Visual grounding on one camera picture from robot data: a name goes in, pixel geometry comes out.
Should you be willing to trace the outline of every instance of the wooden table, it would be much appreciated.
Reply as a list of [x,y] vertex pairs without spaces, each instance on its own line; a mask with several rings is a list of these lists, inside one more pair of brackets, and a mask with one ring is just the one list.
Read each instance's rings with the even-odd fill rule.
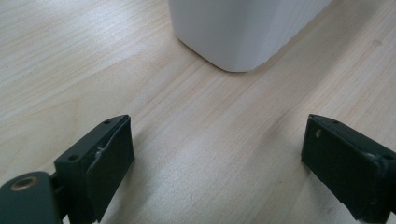
[[163,0],[1,1],[0,184],[129,114],[136,160],[102,223],[356,223],[301,163],[306,119],[396,149],[395,91],[393,0],[335,0],[240,74],[178,41]]

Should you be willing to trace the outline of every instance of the wooden surface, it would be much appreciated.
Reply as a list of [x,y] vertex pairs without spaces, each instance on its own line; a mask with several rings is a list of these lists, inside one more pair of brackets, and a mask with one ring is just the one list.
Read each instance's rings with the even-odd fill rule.
[[1,1],[0,184],[129,114],[136,160],[102,223],[356,223],[300,161],[306,119],[396,149],[395,91],[393,0],[335,0],[240,74],[178,41],[163,0]]

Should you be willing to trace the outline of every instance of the white plastic bin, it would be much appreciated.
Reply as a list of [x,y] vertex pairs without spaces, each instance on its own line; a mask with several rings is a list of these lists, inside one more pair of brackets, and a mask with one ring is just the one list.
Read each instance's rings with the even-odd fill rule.
[[176,36],[214,65],[265,63],[331,0],[169,0]]

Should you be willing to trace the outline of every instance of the white box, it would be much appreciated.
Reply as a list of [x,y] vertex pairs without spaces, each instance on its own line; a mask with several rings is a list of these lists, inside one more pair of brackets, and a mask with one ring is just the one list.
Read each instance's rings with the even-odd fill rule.
[[169,0],[176,36],[214,65],[265,63],[331,0]]

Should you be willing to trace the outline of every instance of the wood grain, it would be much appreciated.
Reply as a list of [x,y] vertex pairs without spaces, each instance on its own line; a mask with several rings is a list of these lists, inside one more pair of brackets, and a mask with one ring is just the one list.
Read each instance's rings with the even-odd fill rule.
[[396,149],[395,90],[393,0],[333,1],[249,73],[178,41],[166,1],[1,1],[0,184],[129,114],[102,223],[356,223],[300,161],[306,119]]

